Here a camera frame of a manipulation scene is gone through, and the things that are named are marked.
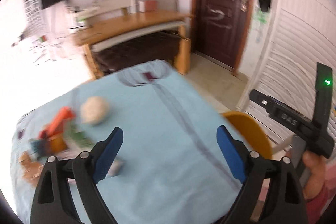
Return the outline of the person right hand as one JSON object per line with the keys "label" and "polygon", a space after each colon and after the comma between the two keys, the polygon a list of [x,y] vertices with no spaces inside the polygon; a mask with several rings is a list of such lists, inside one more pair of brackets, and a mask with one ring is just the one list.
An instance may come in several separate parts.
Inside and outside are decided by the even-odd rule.
{"label": "person right hand", "polygon": [[310,177],[303,188],[306,201],[316,198],[325,183],[326,162],[323,156],[318,156],[310,151],[305,151],[302,156],[304,165],[310,170]]}

